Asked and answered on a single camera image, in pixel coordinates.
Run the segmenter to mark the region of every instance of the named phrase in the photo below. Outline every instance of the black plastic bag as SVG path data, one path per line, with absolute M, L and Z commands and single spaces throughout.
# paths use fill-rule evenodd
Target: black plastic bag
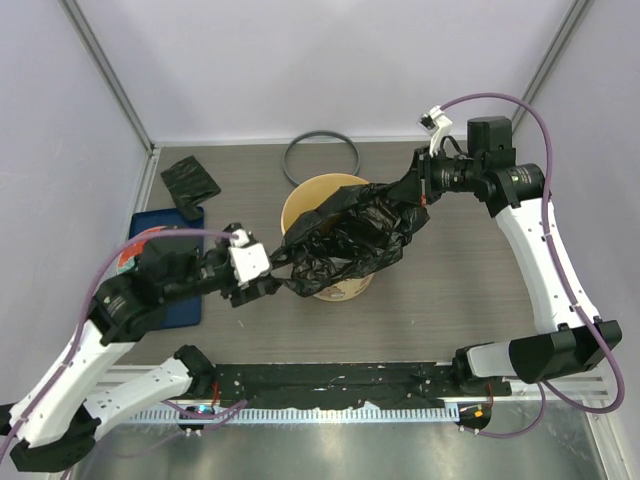
M 204 213 L 196 206 L 222 190 L 192 155 L 160 173 L 173 203 L 188 221 L 199 220 Z
M 426 208 L 390 199 L 394 185 L 342 187 L 316 210 L 300 215 L 271 255 L 274 268 L 293 263 L 291 278 L 276 280 L 308 297 L 398 262 L 429 215 Z

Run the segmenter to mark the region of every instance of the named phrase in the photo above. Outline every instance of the cardboard bucket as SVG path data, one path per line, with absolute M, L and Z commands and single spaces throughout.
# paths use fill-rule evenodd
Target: cardboard bucket
M 313 177 L 300 184 L 291 192 L 291 195 L 284 203 L 282 216 L 280 217 L 282 234 L 284 235 L 301 214 L 318 208 L 322 202 L 337 192 L 340 187 L 367 183 L 369 182 L 353 175 L 329 173 Z M 314 297 L 328 302 L 343 302 L 360 295 L 369 286 L 372 278 L 373 274 L 365 278 L 344 280 L 316 293 Z

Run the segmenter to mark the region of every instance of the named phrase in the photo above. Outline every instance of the white wall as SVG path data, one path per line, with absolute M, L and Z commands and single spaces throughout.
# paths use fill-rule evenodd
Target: white wall
M 627 399 L 629 461 L 640 430 L 640 3 L 594 2 L 535 106 L 549 123 L 556 162 L 558 225 L 586 291 L 605 319 L 618 319 L 615 349 Z M 540 133 L 527 120 L 516 136 L 521 162 L 544 162 Z M 638 465 L 634 467 L 640 475 Z
M 145 153 L 58 2 L 0 2 L 0 65 L 2 404 L 71 337 L 124 238 Z M 7 457 L 0 478 L 29 475 Z
M 521 95 L 571 3 L 79 1 L 150 136 L 192 143 L 423 135 L 436 103 Z

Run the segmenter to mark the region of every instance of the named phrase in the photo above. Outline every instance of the gray ring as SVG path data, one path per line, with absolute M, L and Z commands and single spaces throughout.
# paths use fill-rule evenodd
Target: gray ring
M 284 174 L 287 177 L 287 180 L 289 180 L 289 182 L 294 187 L 297 187 L 298 185 L 300 185 L 300 182 L 298 182 L 295 178 L 293 178 L 293 175 L 291 175 L 291 173 L 289 172 L 289 169 L 287 168 L 287 154 L 289 153 L 289 150 L 291 150 L 291 148 L 294 145 L 296 145 L 297 143 L 301 142 L 302 140 L 306 140 L 307 138 L 311 138 L 311 137 L 332 137 L 332 138 L 337 138 L 338 140 L 342 140 L 347 145 L 349 145 L 351 148 L 353 148 L 353 151 L 356 152 L 356 168 L 353 171 L 352 175 L 358 175 L 358 172 L 360 171 L 360 164 L 362 162 L 361 162 L 361 159 L 360 159 L 360 152 L 358 151 L 358 147 L 356 147 L 356 144 L 353 143 L 353 140 L 351 140 L 346 135 L 343 135 L 343 134 L 338 133 L 338 132 L 333 132 L 331 130 L 313 130 L 311 132 L 307 132 L 307 133 L 303 133 L 302 135 L 298 135 L 296 138 L 291 140 L 291 143 L 289 143 L 289 145 L 287 145 L 287 149 L 282 154 L 282 170 L 284 171 Z

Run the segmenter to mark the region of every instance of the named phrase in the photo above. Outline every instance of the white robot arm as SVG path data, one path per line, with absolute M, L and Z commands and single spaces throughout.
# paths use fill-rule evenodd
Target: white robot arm
M 202 398 L 209 393 L 215 369 L 190 345 L 135 380 L 109 391 L 91 392 L 118 359 L 162 324 L 169 303 L 220 291 L 236 306 L 272 293 L 270 280 L 264 277 L 271 269 L 264 246 L 239 224 L 230 225 L 227 231 L 232 238 L 204 256 L 194 251 L 190 242 L 151 240 L 145 244 L 135 271 L 102 283 L 93 297 L 73 361 L 44 393 L 28 421 L 23 419 L 25 410 L 59 369 L 73 342 L 25 398 L 0 406 L 0 434 L 8 435 L 23 422 L 11 451 L 18 470 L 65 470 L 137 412 L 169 398 Z
M 542 227 L 544 174 L 534 164 L 516 165 L 511 121 L 506 117 L 469 120 L 468 153 L 458 151 L 455 157 L 447 157 L 442 149 L 444 140 L 450 138 L 446 135 L 451 124 L 440 108 L 434 107 L 420 122 L 432 135 L 431 145 L 416 149 L 411 169 L 395 187 L 395 198 L 431 204 L 445 192 L 472 192 L 485 203 L 515 253 L 538 333 L 459 349 L 453 362 L 461 384 L 496 376 L 517 376 L 536 383 L 594 368 L 604 352 L 583 319 L 591 319 L 610 349 L 621 340 L 622 332 L 617 321 L 601 319 L 580 285 L 549 201 L 548 235 L 552 235 L 558 256 L 552 258 Z M 575 292 L 575 304 L 565 293 L 559 268 Z M 578 306 L 586 317 L 579 316 Z

